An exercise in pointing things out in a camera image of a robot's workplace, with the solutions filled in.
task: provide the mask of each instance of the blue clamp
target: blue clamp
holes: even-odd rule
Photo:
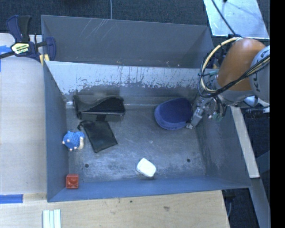
[[[10,51],[0,54],[0,59],[17,56],[29,57],[38,62],[41,62],[41,54],[38,52],[39,47],[47,47],[46,51],[50,60],[54,60],[56,56],[56,42],[53,37],[47,37],[45,41],[37,43],[36,35],[35,42],[30,41],[28,28],[31,16],[18,16],[10,17],[6,26],[9,33],[14,37],[15,43],[10,47]]]

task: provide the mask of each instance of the gray bin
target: gray bin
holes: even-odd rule
[[[217,123],[204,117],[193,129],[162,129],[155,107],[169,99],[197,96],[199,67],[213,48],[206,26],[42,16],[43,37],[57,43],[55,61],[44,65],[47,200],[175,194],[246,188],[250,178],[230,109]],[[117,145],[93,151],[62,144],[77,131],[74,95],[93,101],[124,99],[125,115],[109,122]],[[140,159],[157,172],[136,171]],[[79,174],[79,188],[66,189],[66,175]]]

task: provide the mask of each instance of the black cable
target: black cable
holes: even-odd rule
[[[228,28],[231,30],[231,32],[236,35],[236,32],[231,28],[231,26],[228,24],[228,22],[226,21],[226,19],[224,18],[224,16],[222,15],[222,13],[219,11],[219,8],[217,7],[217,5],[215,4],[214,0],[211,0],[214,7],[217,9],[218,13],[220,14],[220,16],[222,17],[222,19],[224,20],[224,22],[226,23],[226,25],[228,26]]]
[[[110,19],[112,19],[113,13],[112,13],[112,0],[110,0]]]

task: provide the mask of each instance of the cable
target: cable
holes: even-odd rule
[[[110,0],[110,19],[112,19],[113,13],[112,13],[112,0]]]
[[[219,8],[217,7],[216,3],[214,0],[211,0],[214,7],[216,8],[216,10],[218,11],[219,15],[222,17],[222,19],[224,20],[224,22],[226,23],[226,25],[228,26],[228,28],[231,30],[231,32],[236,35],[235,31],[231,28],[231,26],[228,24],[228,22],[226,21],[226,19],[224,18],[224,16],[222,15],[222,13],[219,11]]]
[[[240,81],[242,81],[243,79],[253,75],[254,73],[256,73],[257,71],[261,70],[263,65],[268,63],[270,61],[270,55],[268,55],[267,57],[263,58],[262,60],[260,60],[259,62],[257,62],[255,65],[253,65],[251,68],[249,68],[241,77],[239,77],[237,80],[234,80],[230,83],[228,83],[227,85],[225,85],[224,87],[220,88],[220,89],[209,89],[207,88],[207,86],[205,85],[205,82],[204,82],[204,71],[208,65],[208,62],[210,61],[210,58],[214,55],[214,53],[220,49],[223,45],[229,43],[229,42],[232,42],[232,41],[235,41],[235,40],[238,40],[238,39],[242,39],[242,38],[231,38],[231,39],[228,39],[226,41],[223,41],[222,43],[220,43],[218,46],[216,46],[208,55],[208,57],[206,58],[206,60],[204,61],[204,63],[202,64],[201,66],[201,72],[199,74],[199,81],[198,81],[198,91],[199,91],[199,95],[202,96],[202,97],[215,97],[217,96],[218,94],[226,91],[227,89],[231,88],[232,86],[236,85],[237,83],[239,83]],[[201,92],[200,92],[200,84],[202,86],[202,88],[208,93],[207,95],[203,95]]]

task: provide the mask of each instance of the gray metal plate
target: gray metal plate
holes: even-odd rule
[[[114,181],[141,178],[135,168],[140,159],[156,167],[156,178],[205,175],[198,137],[194,129],[162,129],[154,118],[155,106],[129,106],[120,122],[109,122],[117,145],[94,153],[86,138],[81,150],[69,153],[69,172],[80,181]],[[79,124],[74,109],[67,110],[68,128]]]
[[[225,20],[242,37],[269,39],[257,0],[214,0]],[[212,35],[228,36],[228,28],[211,0],[204,0]]]

